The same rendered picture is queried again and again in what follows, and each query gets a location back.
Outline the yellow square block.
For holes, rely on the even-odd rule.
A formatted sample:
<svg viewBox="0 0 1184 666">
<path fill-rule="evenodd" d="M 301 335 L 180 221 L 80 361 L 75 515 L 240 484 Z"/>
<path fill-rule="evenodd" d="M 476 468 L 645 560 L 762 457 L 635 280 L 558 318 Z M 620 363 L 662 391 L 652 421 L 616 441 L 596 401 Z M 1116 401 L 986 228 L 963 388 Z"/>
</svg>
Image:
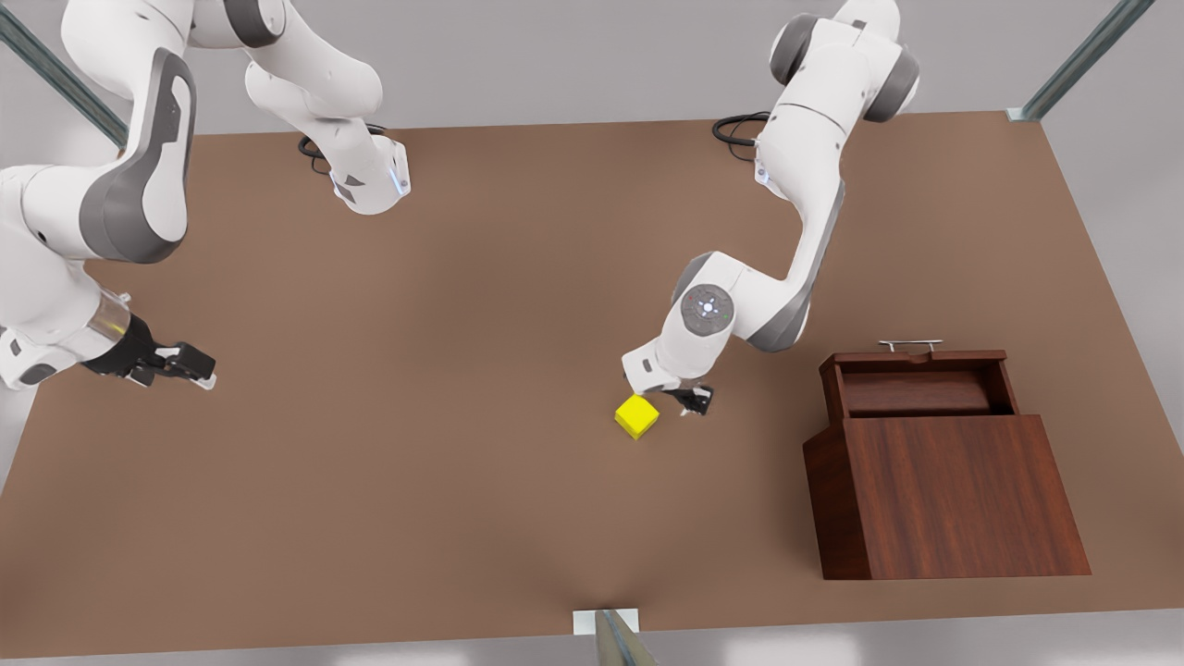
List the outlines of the yellow square block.
<svg viewBox="0 0 1184 666">
<path fill-rule="evenodd" d="M 657 410 L 650 401 L 641 395 L 631 395 L 616 408 L 614 421 L 630 438 L 641 438 L 659 420 Z"/>
</svg>

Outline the wooden drawer with silver handle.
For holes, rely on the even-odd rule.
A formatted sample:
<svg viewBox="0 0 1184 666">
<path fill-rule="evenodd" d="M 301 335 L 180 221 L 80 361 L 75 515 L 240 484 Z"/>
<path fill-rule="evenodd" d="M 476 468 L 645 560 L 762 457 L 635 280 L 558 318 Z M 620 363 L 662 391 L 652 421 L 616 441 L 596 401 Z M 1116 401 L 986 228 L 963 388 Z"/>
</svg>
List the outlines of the wooden drawer with silver handle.
<svg viewBox="0 0 1184 666">
<path fill-rule="evenodd" d="M 1006 358 L 1002 350 L 841 352 L 818 371 L 834 422 L 1019 414 Z"/>
</svg>

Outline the silver frame post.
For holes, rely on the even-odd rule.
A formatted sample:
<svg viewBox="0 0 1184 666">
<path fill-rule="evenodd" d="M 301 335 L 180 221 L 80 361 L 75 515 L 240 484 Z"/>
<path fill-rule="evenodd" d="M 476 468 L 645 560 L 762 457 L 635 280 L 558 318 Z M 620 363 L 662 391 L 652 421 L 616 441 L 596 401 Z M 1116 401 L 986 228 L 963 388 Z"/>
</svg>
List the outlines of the silver frame post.
<svg viewBox="0 0 1184 666">
<path fill-rule="evenodd" d="M 598 666 L 659 666 L 637 632 L 638 610 L 575 610 L 574 635 L 596 638 Z"/>
<path fill-rule="evenodd" d="M 78 79 L 33 32 L 0 4 L 0 43 L 17 55 L 41 81 L 59 92 L 77 111 L 88 119 L 120 152 L 130 137 L 127 124 L 103 102 L 84 81 Z"/>
<path fill-rule="evenodd" d="M 1157 0 L 1119 0 L 1024 105 L 1008 108 L 1011 122 L 1041 122 L 1090 68 L 1130 32 Z"/>
</svg>

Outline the dark wooden cabinet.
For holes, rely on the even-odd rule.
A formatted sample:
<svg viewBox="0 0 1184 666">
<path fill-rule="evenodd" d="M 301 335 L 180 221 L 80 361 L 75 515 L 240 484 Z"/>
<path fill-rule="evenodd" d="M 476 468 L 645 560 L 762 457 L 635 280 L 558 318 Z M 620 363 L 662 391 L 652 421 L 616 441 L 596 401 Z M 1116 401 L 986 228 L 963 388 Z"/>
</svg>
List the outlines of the dark wooden cabinet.
<svg viewBox="0 0 1184 666">
<path fill-rule="evenodd" d="M 1090 574 L 1037 414 L 847 418 L 803 452 L 826 579 Z"/>
</svg>

